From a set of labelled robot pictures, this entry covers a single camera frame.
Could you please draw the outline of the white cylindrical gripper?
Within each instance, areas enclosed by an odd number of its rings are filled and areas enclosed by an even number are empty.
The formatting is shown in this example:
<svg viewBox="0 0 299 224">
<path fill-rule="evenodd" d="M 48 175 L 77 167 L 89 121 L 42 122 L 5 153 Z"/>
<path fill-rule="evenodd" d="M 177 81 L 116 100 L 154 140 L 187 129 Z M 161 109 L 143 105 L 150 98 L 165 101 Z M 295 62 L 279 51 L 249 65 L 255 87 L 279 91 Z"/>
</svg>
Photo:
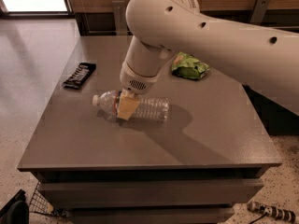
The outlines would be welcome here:
<svg viewBox="0 0 299 224">
<path fill-rule="evenodd" d="M 120 72 L 120 82 L 124 90 L 121 91 L 120 100 L 117 105 L 117 117 L 128 120 L 139 106 L 138 95 L 148 93 L 156 84 L 159 75 L 155 77 L 143 77 L 137 74 L 128 65 L 122 63 Z"/>
</svg>

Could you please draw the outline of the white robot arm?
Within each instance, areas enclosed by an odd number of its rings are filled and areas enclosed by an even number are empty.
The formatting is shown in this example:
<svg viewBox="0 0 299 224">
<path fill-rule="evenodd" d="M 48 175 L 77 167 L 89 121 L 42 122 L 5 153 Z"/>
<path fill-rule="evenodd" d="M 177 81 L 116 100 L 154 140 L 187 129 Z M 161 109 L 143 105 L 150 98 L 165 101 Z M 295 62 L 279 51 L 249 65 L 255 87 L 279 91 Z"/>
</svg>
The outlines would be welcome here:
<svg viewBox="0 0 299 224">
<path fill-rule="evenodd" d="M 145 94 L 179 51 L 299 114 L 299 35 L 208 17 L 197 0 L 130 0 L 123 88 Z"/>
</svg>

